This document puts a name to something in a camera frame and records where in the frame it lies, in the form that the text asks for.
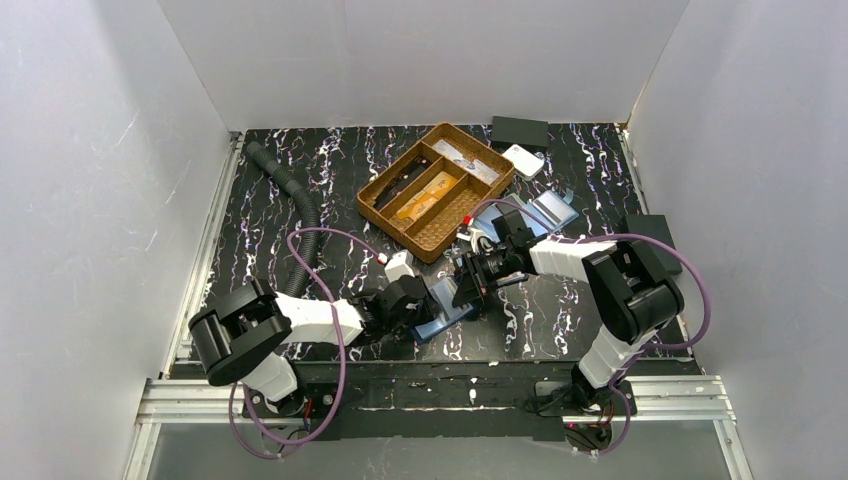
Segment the navy blue card holder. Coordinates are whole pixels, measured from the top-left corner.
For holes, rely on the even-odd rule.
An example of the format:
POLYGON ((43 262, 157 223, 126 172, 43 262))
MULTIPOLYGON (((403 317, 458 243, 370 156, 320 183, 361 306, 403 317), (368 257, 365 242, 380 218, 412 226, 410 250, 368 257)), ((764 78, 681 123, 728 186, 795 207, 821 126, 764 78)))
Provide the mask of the navy blue card holder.
POLYGON ((457 282, 452 277, 441 278, 428 288, 435 311, 429 321, 417 325, 411 330, 412 336, 418 344, 429 342, 441 332, 476 311, 473 304, 464 304, 459 307, 452 305, 457 290, 457 282))

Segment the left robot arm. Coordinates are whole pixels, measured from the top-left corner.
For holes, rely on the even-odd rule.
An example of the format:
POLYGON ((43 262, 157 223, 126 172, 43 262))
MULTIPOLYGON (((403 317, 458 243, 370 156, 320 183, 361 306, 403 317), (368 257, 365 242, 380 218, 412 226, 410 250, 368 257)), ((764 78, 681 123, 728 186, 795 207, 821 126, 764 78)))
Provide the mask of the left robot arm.
POLYGON ((297 388, 292 364, 277 354, 289 343, 341 348, 377 343, 435 319, 441 305, 419 276, 335 301, 295 298, 252 280, 201 309, 188 326, 212 386, 242 382, 270 401, 297 388))

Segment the orange VIP card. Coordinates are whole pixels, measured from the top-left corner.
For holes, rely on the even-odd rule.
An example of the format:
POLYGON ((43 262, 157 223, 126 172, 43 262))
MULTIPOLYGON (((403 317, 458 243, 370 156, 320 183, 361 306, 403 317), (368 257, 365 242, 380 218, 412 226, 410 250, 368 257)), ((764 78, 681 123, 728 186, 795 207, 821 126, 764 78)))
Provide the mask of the orange VIP card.
POLYGON ((437 197, 429 194, 411 199, 396 212, 396 216, 400 220, 415 221, 435 205, 437 201, 437 197))

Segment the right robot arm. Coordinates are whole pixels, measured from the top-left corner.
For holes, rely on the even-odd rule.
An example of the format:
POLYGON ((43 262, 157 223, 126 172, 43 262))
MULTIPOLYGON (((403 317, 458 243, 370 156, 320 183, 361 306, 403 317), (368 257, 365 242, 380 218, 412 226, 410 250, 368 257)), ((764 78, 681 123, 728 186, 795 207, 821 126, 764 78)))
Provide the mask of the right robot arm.
POLYGON ((589 285, 602 325, 573 368, 564 397, 599 402, 626 364, 684 308, 682 293, 643 239, 565 243, 535 235, 517 211, 493 221, 498 243, 457 262, 455 307, 479 304, 513 274, 569 277, 589 285))

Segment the black VIP card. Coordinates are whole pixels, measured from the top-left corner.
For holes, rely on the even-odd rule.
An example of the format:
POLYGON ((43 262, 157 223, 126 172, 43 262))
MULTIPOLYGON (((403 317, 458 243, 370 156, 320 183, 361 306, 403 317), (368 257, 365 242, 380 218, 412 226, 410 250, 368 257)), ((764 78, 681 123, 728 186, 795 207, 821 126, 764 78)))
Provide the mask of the black VIP card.
POLYGON ((423 156, 415 157, 379 192, 374 201, 374 208, 381 210, 387 206, 408 185, 423 174, 429 168, 430 164, 431 162, 423 156))

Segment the white card black stripe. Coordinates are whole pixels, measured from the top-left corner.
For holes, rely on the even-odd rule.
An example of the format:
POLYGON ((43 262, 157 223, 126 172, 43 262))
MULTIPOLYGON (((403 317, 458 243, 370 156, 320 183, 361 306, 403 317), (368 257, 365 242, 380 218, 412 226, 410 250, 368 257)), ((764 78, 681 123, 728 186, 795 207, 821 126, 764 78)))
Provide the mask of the white card black stripe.
POLYGON ((479 159, 474 159, 473 161, 463 160, 461 162, 461 167, 487 185, 493 185, 499 178, 499 173, 497 171, 493 170, 479 159))

